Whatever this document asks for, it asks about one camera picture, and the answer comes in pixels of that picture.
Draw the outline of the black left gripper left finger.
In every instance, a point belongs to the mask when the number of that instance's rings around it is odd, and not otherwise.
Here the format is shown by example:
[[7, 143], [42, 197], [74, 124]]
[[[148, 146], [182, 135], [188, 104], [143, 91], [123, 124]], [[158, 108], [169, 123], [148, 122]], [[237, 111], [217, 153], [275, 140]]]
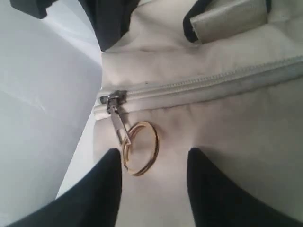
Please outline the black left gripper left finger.
[[121, 193], [121, 155], [112, 148], [66, 193], [11, 226], [113, 227]]

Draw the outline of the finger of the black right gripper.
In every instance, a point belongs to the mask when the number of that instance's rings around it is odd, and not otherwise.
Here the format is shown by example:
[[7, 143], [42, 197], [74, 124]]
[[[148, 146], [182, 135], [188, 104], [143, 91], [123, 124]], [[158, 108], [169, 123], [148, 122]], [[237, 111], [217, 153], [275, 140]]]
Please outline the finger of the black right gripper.
[[90, 20], [101, 51], [112, 47], [129, 29], [131, 0], [89, 0]]
[[47, 8], [53, 4], [53, 0], [10, 0], [11, 6], [27, 15], [37, 19], [47, 16]]

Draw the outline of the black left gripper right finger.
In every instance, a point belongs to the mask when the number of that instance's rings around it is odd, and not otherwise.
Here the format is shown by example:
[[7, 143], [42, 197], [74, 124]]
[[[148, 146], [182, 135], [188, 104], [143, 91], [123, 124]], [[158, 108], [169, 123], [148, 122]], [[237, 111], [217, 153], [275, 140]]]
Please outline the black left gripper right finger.
[[199, 148], [187, 157], [187, 192], [197, 227], [301, 227], [229, 179]]

